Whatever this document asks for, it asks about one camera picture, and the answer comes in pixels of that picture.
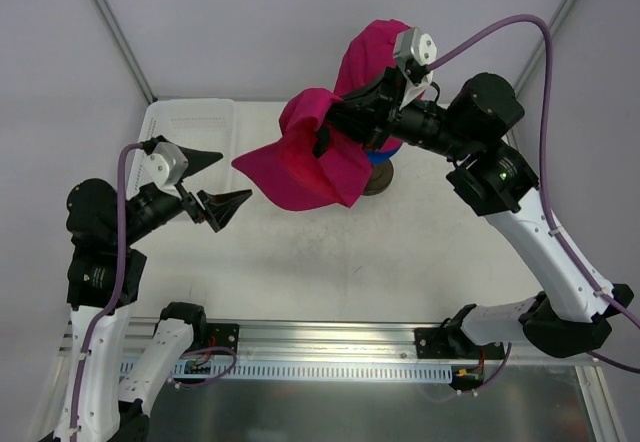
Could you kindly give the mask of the pink cap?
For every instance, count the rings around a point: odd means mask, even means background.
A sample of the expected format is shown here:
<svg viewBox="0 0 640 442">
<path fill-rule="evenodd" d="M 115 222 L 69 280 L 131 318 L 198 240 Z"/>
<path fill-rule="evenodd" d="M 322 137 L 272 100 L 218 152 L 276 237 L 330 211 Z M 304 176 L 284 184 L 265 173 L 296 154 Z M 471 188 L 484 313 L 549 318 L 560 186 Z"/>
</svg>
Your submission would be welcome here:
<svg viewBox="0 0 640 442">
<path fill-rule="evenodd" d="M 398 20 L 375 20 L 349 44 L 338 70 L 334 93 L 349 94 L 394 67 L 393 49 L 397 36 L 409 26 Z"/>
<path fill-rule="evenodd" d="M 280 115 L 281 137 L 235 158 L 232 167 L 281 209 L 352 207 L 364 192 L 372 166 L 359 144 L 325 123 L 329 109 L 339 101 L 323 88 L 302 91 Z"/>
</svg>

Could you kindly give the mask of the blue cap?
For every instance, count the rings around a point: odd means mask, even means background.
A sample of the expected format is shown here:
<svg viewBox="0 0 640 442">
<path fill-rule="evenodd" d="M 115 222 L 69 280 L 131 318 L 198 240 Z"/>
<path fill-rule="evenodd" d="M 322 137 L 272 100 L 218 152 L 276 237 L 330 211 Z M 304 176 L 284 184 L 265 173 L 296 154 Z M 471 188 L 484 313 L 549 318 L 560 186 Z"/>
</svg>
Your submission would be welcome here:
<svg viewBox="0 0 640 442">
<path fill-rule="evenodd" d="M 371 165 L 380 165 L 393 157 L 399 149 L 400 147 L 388 151 L 368 151 L 366 152 L 366 156 Z"/>
</svg>

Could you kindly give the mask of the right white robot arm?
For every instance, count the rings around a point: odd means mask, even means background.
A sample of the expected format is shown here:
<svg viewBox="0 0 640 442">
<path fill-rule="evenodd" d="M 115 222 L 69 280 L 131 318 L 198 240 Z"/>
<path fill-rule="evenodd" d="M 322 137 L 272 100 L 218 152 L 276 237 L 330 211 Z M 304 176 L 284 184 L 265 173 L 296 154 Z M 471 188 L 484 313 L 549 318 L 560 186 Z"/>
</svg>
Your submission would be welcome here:
<svg viewBox="0 0 640 442">
<path fill-rule="evenodd" d="M 446 108 L 401 103 L 406 80 L 387 68 L 329 109 L 330 127 L 366 148 L 389 137 L 441 155 L 455 194 L 514 248 L 542 290 L 520 302 L 469 304 L 426 344 L 455 357 L 492 343 L 526 342 L 555 358 L 594 354 L 612 332 L 610 318 L 633 300 L 626 284 L 599 276 L 545 205 L 542 184 L 526 159 L 503 140 L 524 116 L 509 82 L 492 73 L 468 79 Z"/>
</svg>

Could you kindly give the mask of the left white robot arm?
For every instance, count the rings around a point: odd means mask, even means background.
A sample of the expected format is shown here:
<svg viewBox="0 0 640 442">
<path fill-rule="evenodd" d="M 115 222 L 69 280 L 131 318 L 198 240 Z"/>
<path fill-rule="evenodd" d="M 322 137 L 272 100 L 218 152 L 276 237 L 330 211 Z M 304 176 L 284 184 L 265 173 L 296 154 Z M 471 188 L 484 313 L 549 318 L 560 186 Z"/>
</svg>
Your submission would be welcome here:
<svg viewBox="0 0 640 442">
<path fill-rule="evenodd" d="M 45 440 L 144 441 L 164 386 L 206 387 L 235 369 L 236 326 L 211 324 L 203 306 L 187 302 L 169 303 L 133 369 L 120 369 L 147 262 L 134 244 L 180 214 L 219 232 L 252 194 L 185 189 L 185 179 L 222 157 L 158 136 L 122 149 L 115 185 L 90 178 L 70 191 L 69 378 L 59 421 Z"/>
</svg>

